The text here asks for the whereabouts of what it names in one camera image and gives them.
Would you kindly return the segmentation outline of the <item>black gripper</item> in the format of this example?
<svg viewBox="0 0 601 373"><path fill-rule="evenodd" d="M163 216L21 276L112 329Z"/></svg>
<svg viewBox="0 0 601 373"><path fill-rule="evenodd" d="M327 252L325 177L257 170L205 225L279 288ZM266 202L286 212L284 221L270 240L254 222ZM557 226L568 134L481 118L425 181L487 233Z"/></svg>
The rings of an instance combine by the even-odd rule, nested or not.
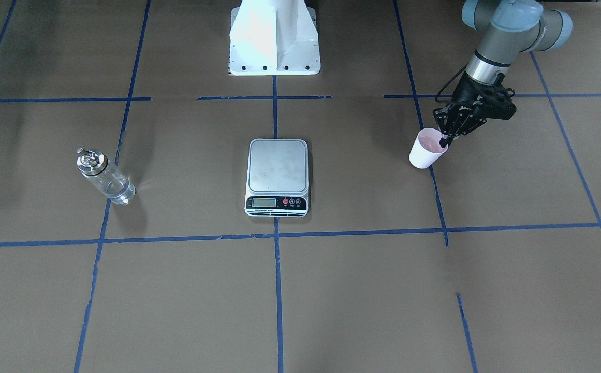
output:
<svg viewBox="0 0 601 373"><path fill-rule="evenodd" d="M441 139L439 144L447 149L454 136L469 134L485 124L485 103L489 99L489 85L471 78L465 71L455 73L434 95L442 104L433 110Z"/></svg>

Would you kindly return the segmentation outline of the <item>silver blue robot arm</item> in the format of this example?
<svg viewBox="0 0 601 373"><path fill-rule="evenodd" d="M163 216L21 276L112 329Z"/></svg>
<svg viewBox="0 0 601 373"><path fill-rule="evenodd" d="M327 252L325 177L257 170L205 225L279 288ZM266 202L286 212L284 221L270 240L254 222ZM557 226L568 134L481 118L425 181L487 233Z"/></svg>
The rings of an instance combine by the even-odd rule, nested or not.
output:
<svg viewBox="0 0 601 373"><path fill-rule="evenodd" d="M546 10L537 1L466 1L461 16L464 24L484 35L470 61L452 78L457 85L451 98L435 96L443 104L432 113L442 149L488 120L512 118L515 92L503 81L517 56L558 49L574 29L569 14Z"/></svg>

